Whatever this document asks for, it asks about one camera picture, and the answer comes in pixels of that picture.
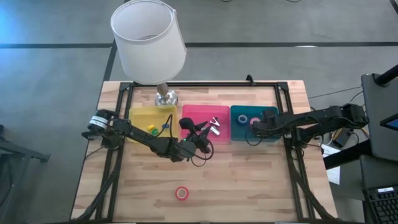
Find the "keyboard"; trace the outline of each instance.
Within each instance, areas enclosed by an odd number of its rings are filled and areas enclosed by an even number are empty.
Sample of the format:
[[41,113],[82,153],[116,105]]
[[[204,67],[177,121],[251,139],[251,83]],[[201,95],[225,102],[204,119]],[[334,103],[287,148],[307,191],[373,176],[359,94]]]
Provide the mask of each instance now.
[[398,224],[398,186],[363,191],[376,223]]

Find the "pink bin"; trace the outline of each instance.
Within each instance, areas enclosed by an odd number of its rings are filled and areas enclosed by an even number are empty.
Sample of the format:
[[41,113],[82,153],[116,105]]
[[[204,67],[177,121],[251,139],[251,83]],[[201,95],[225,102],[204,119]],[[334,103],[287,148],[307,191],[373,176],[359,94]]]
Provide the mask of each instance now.
[[[182,107],[182,117],[191,118],[195,124],[207,121],[210,125],[212,117],[217,117],[220,127],[216,127],[220,135],[209,132],[208,139],[215,144],[229,144],[231,140],[231,118],[229,106],[215,105],[184,105]],[[181,138],[187,137],[189,133],[186,129],[181,129]]]

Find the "floor stripe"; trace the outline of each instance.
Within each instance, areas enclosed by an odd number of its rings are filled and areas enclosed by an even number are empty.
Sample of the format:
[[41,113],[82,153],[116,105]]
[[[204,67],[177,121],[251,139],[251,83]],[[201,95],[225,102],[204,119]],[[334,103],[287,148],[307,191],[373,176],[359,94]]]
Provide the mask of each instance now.
[[398,14],[398,4],[396,0],[390,0],[390,3],[392,4],[392,7],[395,9],[396,13]]
[[112,44],[0,44],[0,49],[92,49],[110,47],[112,47]]
[[108,62],[106,63],[103,81],[109,81],[109,79],[111,78],[113,63],[117,51],[118,51],[118,46],[116,45],[116,41],[113,40],[111,53],[109,54]]
[[187,48],[200,47],[394,47],[398,42],[207,42],[185,43]]

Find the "wooden table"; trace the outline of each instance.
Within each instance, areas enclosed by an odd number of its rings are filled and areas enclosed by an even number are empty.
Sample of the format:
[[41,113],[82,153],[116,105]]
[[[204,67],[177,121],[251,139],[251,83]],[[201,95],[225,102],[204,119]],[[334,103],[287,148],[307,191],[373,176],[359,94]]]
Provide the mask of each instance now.
[[[310,111],[304,82],[287,82],[294,113]],[[104,83],[98,108],[115,109],[119,84]],[[179,87],[173,90],[179,97],[178,119],[181,118],[182,106],[186,104],[276,106],[275,92],[270,87]],[[155,93],[152,87],[134,88],[132,108],[153,106]],[[91,142],[87,153],[99,148],[99,144],[99,141]],[[82,214],[98,193],[105,155],[106,150],[102,150],[85,161],[72,218]],[[319,148],[306,148],[304,161],[312,192],[326,210],[337,217]],[[179,186],[189,189],[187,201],[180,202],[175,198],[174,192]],[[305,213],[303,193],[300,193],[300,198]],[[215,145],[212,160],[199,168],[190,162],[171,163],[141,144],[126,141],[114,222],[295,220],[282,140],[264,142],[256,147],[238,141]]]

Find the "lamp base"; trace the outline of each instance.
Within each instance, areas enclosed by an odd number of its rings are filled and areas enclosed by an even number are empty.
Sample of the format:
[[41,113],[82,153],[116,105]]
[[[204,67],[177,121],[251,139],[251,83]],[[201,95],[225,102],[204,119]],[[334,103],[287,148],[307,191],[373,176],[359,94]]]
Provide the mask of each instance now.
[[165,96],[162,96],[160,93],[156,93],[155,96],[155,105],[177,105],[178,96],[173,90],[169,90]]

